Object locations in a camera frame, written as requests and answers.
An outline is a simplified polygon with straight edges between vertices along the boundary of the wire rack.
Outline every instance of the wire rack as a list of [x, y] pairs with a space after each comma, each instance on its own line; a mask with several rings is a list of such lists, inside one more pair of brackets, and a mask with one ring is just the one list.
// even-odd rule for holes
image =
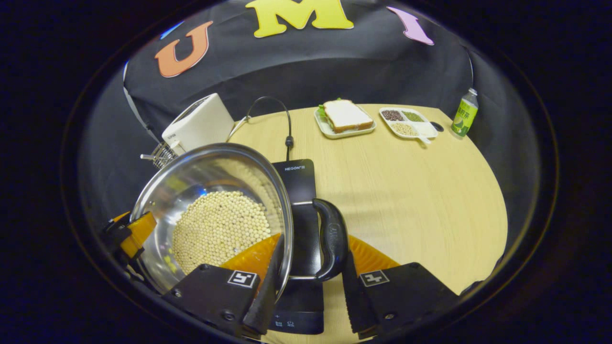
[[174, 153], [172, 149], [170, 149], [168, 144], [166, 144], [165, 142], [161, 142], [157, 145], [157, 147], [155, 147], [155, 150], [153, 150], [153, 153], [151, 153], [151, 155], [141, 154], [140, 158], [145, 160], [151, 160], [153, 165], [155, 165], [155, 167], [161, 170], [177, 156], [178, 155], [176, 155], [176, 153]]

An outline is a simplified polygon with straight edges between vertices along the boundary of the yellow letter m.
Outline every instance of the yellow letter m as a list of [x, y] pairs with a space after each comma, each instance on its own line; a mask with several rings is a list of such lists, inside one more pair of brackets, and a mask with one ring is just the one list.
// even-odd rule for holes
[[346, 19], [340, 0], [255, 0], [246, 5], [255, 9], [259, 29], [254, 35], [257, 38], [281, 34], [287, 30], [286, 25], [278, 23], [279, 16], [296, 29], [303, 29], [312, 12], [316, 19], [312, 26], [318, 29], [352, 29], [353, 23]]

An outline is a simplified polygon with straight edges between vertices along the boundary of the wooden table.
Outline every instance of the wooden table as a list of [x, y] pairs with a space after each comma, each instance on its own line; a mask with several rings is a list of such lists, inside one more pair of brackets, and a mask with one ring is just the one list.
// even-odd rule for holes
[[[316, 108], [291, 110], [295, 144], [290, 159], [315, 164], [317, 196], [334, 203], [348, 233], [400, 264], [419, 262], [455, 294], [493, 270], [506, 244], [501, 190], [480, 151], [449, 132], [451, 119], [436, 108], [413, 107], [444, 127], [431, 145], [395, 136], [378, 114], [369, 134], [330, 140], [319, 130]], [[286, 114], [245, 123], [230, 142], [244, 144], [271, 162], [285, 160]], [[268, 331], [267, 343], [354, 343], [341, 277], [323, 283], [325, 331], [296, 335]]]

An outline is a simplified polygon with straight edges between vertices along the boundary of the pink letter i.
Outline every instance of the pink letter i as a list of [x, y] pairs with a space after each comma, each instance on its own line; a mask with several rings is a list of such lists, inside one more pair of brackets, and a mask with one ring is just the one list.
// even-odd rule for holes
[[425, 44], [433, 45], [433, 41], [427, 37], [425, 31], [420, 27], [417, 17], [411, 15], [410, 13], [406, 13], [402, 10], [398, 10], [393, 7], [387, 8], [391, 12], [395, 12], [398, 17], [400, 17], [401, 22], [404, 23], [406, 27], [406, 31], [404, 31], [404, 35], [410, 39], [418, 40], [419, 42], [423, 42]]

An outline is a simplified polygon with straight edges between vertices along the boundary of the pot handle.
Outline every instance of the pot handle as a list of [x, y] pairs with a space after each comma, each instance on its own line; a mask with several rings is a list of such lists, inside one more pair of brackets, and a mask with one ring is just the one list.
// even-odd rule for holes
[[329, 280], [344, 270], [349, 253], [348, 234], [342, 214], [332, 203], [314, 198], [312, 205], [321, 216], [319, 238], [323, 261], [315, 274], [319, 282]]

